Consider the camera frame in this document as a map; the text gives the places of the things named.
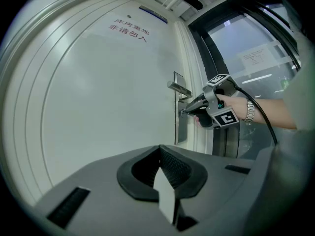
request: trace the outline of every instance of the metal watch strap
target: metal watch strap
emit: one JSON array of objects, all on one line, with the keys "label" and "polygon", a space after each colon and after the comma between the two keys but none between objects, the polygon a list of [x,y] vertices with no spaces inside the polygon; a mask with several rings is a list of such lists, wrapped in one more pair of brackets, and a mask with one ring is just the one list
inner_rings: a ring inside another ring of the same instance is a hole
[{"label": "metal watch strap", "polygon": [[247,115],[246,115],[246,122],[252,122],[255,115],[255,105],[247,99]]}]

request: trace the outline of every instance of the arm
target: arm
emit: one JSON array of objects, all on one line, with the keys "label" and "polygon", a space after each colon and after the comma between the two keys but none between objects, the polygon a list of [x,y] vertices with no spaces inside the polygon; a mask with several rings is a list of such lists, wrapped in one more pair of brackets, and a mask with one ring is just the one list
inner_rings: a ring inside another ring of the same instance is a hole
[{"label": "arm", "polygon": [[[241,97],[229,97],[218,94],[220,100],[224,101],[226,106],[232,106],[239,119],[245,119],[247,115],[247,100]],[[257,99],[257,103],[264,110],[271,125],[281,128],[296,129],[294,120],[287,110],[283,100],[263,100]],[[255,108],[254,122],[266,123],[260,111]]]}]

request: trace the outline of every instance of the cable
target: cable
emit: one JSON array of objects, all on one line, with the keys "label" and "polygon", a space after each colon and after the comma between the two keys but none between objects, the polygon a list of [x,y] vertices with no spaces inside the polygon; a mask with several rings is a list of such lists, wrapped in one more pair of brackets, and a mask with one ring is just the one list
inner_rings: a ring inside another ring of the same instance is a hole
[{"label": "cable", "polygon": [[274,140],[274,143],[275,145],[278,144],[278,140],[277,140],[277,137],[276,137],[276,134],[271,126],[271,123],[268,119],[268,117],[266,116],[265,112],[263,111],[263,109],[261,108],[261,106],[257,103],[257,101],[255,101],[255,99],[253,97],[251,97],[247,92],[245,92],[243,89],[241,89],[239,86],[235,85],[234,82],[232,82],[231,80],[228,80],[230,81],[233,85],[234,85],[234,88],[236,90],[238,90],[239,92],[243,93],[254,105],[255,107],[257,107],[257,109],[260,111],[262,117],[265,119],[265,122],[269,128],[269,131],[270,131],[270,134],[272,136],[272,139]]}]

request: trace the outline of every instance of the white door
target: white door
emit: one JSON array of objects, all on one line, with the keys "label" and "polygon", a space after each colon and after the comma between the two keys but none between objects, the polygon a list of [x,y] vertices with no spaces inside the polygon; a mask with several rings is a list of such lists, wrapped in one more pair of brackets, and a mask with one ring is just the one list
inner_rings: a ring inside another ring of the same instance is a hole
[{"label": "white door", "polygon": [[41,31],[21,57],[3,128],[30,204],[90,162],[174,143],[167,81],[174,71],[184,75],[174,25],[140,5],[81,3]]}]

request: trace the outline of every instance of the metal door handle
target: metal door handle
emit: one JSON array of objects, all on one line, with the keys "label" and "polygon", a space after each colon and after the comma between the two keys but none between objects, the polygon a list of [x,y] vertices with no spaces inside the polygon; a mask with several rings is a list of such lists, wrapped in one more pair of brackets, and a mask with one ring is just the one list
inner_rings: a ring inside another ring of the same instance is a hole
[{"label": "metal door handle", "polygon": [[179,99],[180,100],[186,100],[186,99],[192,98],[191,91],[189,91],[188,89],[178,85],[174,81],[167,82],[167,87],[186,96],[186,97],[183,98],[182,95],[179,95]]}]

